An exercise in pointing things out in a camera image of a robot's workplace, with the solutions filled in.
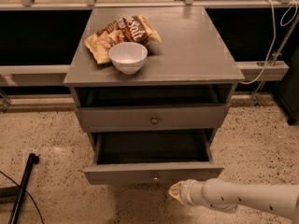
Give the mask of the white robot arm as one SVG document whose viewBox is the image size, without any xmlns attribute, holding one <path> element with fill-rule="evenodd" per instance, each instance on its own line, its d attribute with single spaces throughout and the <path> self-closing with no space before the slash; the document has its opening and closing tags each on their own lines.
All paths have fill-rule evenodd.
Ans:
<svg viewBox="0 0 299 224">
<path fill-rule="evenodd" d="M 299 224 L 298 185 L 237 185 L 218 178 L 188 179 L 174 184 L 168 193 L 188 206 L 235 213 L 243 205 Z"/>
</svg>

